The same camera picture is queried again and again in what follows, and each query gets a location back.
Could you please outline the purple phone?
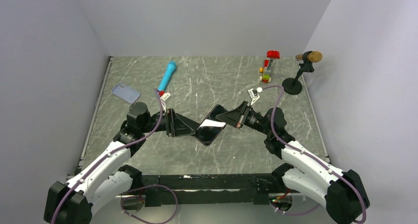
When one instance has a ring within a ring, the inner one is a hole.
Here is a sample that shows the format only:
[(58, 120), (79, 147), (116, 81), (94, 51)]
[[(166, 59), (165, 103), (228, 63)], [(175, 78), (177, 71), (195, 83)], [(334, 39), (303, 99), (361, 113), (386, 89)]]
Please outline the purple phone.
[(194, 137), (204, 146), (209, 146), (226, 127), (225, 122), (216, 119), (217, 115), (225, 112), (227, 110), (223, 106), (215, 105), (197, 128)]

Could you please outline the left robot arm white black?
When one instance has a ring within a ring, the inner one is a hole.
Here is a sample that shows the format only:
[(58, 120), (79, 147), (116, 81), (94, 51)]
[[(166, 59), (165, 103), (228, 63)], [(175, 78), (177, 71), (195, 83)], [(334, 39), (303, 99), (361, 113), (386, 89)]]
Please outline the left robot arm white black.
[(132, 104), (126, 120), (107, 148), (84, 170), (49, 189), (43, 219), (49, 224), (88, 224), (94, 214), (120, 193), (136, 194), (142, 173), (125, 165), (155, 132), (194, 135), (199, 124), (174, 111), (150, 114), (143, 102)]

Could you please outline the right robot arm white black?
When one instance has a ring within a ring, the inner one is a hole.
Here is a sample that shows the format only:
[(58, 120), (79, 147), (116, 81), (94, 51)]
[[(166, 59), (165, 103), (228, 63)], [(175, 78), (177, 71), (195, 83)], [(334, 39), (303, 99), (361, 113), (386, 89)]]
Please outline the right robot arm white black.
[(244, 101), (215, 118), (238, 129), (247, 126), (266, 135), (266, 149), (283, 161), (272, 172), (276, 191), (289, 188), (306, 195), (323, 206), (338, 224), (365, 222), (370, 201), (359, 174), (339, 169), (305, 148), (286, 131), (287, 122), (280, 108), (271, 108), (261, 115)]

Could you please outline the lilac phone case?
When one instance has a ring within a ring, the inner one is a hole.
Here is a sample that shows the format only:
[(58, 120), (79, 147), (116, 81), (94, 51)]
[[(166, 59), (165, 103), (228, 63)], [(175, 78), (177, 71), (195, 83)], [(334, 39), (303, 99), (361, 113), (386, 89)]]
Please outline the lilac phone case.
[(114, 86), (111, 92), (113, 95), (119, 97), (129, 104), (135, 103), (141, 96), (140, 92), (123, 83), (118, 83), (116, 86)]

